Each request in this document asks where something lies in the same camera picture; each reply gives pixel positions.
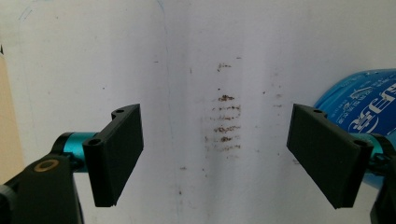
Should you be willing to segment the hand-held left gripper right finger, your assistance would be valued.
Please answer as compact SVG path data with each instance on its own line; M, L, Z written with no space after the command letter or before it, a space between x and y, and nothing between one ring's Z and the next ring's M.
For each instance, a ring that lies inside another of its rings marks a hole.
M383 175L392 157L392 137L348 133L307 105L292 108L287 148L330 204L351 207L368 171Z

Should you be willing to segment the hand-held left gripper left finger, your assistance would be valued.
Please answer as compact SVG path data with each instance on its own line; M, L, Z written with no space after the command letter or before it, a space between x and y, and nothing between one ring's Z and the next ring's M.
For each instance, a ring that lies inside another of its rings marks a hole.
M127 105L111 113L100 132L61 134L51 152L66 156L78 173L87 173L97 207L111 207L119 197L144 148L140 105Z

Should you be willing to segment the blue plastic bottle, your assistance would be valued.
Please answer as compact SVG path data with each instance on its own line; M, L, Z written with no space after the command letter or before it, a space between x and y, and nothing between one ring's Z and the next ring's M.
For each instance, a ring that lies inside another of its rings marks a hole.
M350 75L328 89L315 108L348 133L380 134L396 150L396 68Z

